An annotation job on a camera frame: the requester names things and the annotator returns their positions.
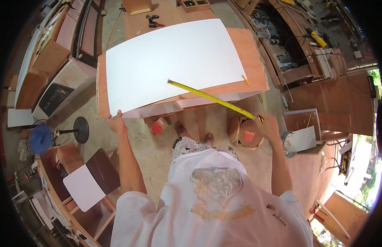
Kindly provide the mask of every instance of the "concrete floor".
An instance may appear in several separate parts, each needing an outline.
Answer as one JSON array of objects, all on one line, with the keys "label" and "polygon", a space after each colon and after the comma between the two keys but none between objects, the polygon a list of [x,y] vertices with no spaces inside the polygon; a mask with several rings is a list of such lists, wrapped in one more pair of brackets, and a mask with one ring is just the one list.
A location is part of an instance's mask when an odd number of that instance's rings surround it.
[{"label": "concrete floor", "polygon": [[[220,18],[226,27],[244,28],[238,17],[224,0],[210,0],[211,9]],[[102,49],[105,51],[110,31],[120,13],[120,0],[106,0],[105,9],[107,15],[103,18]],[[116,24],[110,38],[108,49],[125,41],[124,22],[122,16]],[[270,90],[261,93],[263,103],[259,101],[257,95],[236,102],[235,104],[250,112],[269,111],[272,112],[279,123],[280,132],[285,131],[281,121],[283,112],[287,111],[283,107],[280,91],[273,86],[270,75],[268,74]],[[97,118],[96,91],[95,83],[87,87],[83,92],[76,96],[57,116],[50,122],[56,129],[71,129],[78,116],[87,119],[90,126],[90,137],[87,143],[79,145],[72,134],[60,136],[57,144],[75,143],[80,150],[85,162],[99,149],[110,150],[117,147],[115,133],[109,130],[104,119]],[[181,120],[187,131],[196,140],[202,140],[207,132],[215,136],[215,146],[230,146],[227,128],[232,117],[238,113],[225,108],[224,106],[212,106],[195,110],[182,111],[170,116],[172,123]],[[3,136],[5,155],[8,163],[7,172],[12,173],[27,165],[27,162],[20,162],[17,154],[17,144],[20,136],[17,130],[6,129],[6,115],[3,115]],[[154,136],[143,119],[125,119],[128,127],[128,135],[132,150],[140,165],[143,173],[147,192],[155,203],[158,203],[162,187],[167,181],[169,166],[171,163],[171,147],[177,134],[174,125],[170,125],[164,133]],[[271,192],[270,177],[272,173],[272,150],[268,141],[263,141],[262,145],[254,151],[245,150],[241,147],[233,147],[239,156],[240,161],[245,166],[248,176],[252,181],[263,190]],[[326,166],[332,166],[333,148],[326,147],[324,152],[327,157]],[[302,208],[307,217],[309,209],[315,199],[322,199],[326,188],[329,186],[331,178],[337,173],[336,169],[320,174],[321,170],[320,155],[297,155],[292,159],[287,159],[290,172],[294,183],[294,192],[299,198]],[[35,191],[38,184],[23,183],[21,189]]]}]

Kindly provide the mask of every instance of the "tape measure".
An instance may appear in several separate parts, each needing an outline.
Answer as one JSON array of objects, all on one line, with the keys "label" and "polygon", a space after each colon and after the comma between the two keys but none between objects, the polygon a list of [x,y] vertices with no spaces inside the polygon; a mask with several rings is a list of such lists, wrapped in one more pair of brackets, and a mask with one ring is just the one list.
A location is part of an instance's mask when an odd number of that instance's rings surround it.
[{"label": "tape measure", "polygon": [[228,108],[231,109],[231,110],[237,111],[237,112],[239,112],[240,114],[245,115],[246,117],[248,117],[248,118],[250,118],[250,119],[253,119],[253,118],[254,118],[254,115],[251,114],[250,112],[245,111],[245,110],[243,110],[243,109],[240,108],[240,107],[234,106],[234,105],[231,104],[231,103],[228,103],[228,102],[226,102],[226,101],[220,100],[219,98],[216,98],[216,97],[214,97],[214,96],[212,96],[212,95],[209,95],[209,94],[207,94],[207,93],[205,93],[205,92],[196,90],[196,89],[194,89],[194,88],[192,88],[192,87],[189,87],[189,86],[186,86],[186,85],[183,85],[183,84],[180,84],[180,83],[178,83],[178,82],[171,81],[171,80],[168,80],[168,83],[171,84],[171,85],[173,85],[173,86],[179,87],[179,88],[181,88],[181,89],[187,90],[187,91],[189,91],[189,92],[193,92],[193,93],[195,93],[195,94],[197,94],[197,95],[199,95],[199,96],[205,97],[205,98],[207,98],[207,99],[209,99],[209,100],[212,100],[212,101],[214,101],[214,102],[216,102],[216,103],[219,103],[220,105],[223,105],[223,106],[225,106],[225,107],[228,107]]}]

